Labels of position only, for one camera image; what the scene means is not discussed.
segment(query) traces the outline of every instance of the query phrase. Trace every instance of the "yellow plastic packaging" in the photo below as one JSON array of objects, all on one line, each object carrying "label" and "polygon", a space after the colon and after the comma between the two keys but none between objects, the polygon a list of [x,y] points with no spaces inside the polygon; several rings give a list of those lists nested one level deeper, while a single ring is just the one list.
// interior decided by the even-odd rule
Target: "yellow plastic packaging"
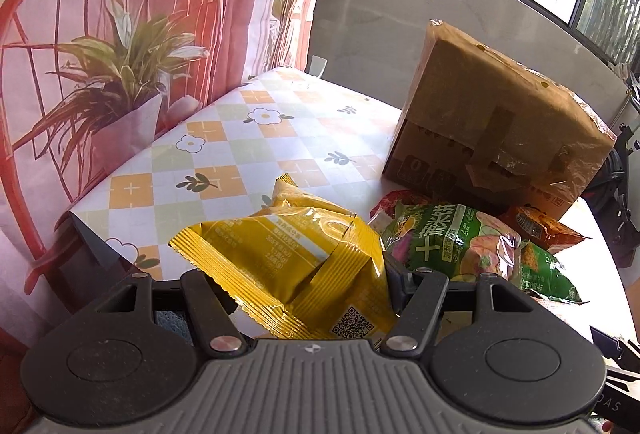
[{"label": "yellow plastic packaging", "polygon": [[377,343],[396,321],[378,234],[288,174],[276,180],[273,206],[193,225],[169,245],[276,337]]}]

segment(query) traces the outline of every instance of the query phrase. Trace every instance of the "pink curtain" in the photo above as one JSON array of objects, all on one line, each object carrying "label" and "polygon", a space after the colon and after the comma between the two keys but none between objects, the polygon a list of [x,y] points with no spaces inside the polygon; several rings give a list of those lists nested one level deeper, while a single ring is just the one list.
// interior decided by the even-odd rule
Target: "pink curtain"
[{"label": "pink curtain", "polygon": [[131,269],[66,211],[252,76],[303,69],[316,0],[4,0],[0,5],[0,434],[33,412],[24,350]]}]

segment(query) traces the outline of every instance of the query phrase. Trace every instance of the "gray ribbed panel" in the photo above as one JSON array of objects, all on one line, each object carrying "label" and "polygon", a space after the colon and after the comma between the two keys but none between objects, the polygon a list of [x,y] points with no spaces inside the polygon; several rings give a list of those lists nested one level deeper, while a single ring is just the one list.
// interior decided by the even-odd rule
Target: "gray ribbed panel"
[{"label": "gray ribbed panel", "polygon": [[[305,348],[312,345],[321,349]],[[453,409],[417,365],[366,340],[260,340],[236,360],[208,362],[193,388],[153,418],[102,430],[40,420],[28,434],[504,434]],[[518,429],[519,434],[527,430]],[[549,434],[593,434],[584,421]]]}]

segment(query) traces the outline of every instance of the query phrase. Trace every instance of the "table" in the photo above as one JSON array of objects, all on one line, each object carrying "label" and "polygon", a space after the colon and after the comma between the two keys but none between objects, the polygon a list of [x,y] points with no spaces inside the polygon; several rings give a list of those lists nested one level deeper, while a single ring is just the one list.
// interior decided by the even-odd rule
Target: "table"
[{"label": "table", "polygon": [[[245,217],[269,205],[283,172],[368,220],[383,195],[401,188],[381,179],[399,116],[399,109],[360,93],[277,68],[158,138],[71,212],[153,278],[178,279],[193,267],[169,239],[194,223]],[[591,237],[558,255],[589,301],[572,307],[572,325],[583,334],[591,323],[636,338],[618,272],[586,203],[578,200],[562,222]]]}]

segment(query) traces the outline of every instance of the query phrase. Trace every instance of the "checkered tablecloth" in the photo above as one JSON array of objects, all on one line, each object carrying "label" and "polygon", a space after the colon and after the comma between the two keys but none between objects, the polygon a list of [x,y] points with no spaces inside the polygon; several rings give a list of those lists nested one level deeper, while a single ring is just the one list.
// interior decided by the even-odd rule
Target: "checkered tablecloth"
[{"label": "checkered tablecloth", "polygon": [[201,221],[270,204],[276,177],[368,220],[399,109],[291,68],[252,79],[130,159],[72,212],[155,279],[193,268],[167,245]]}]

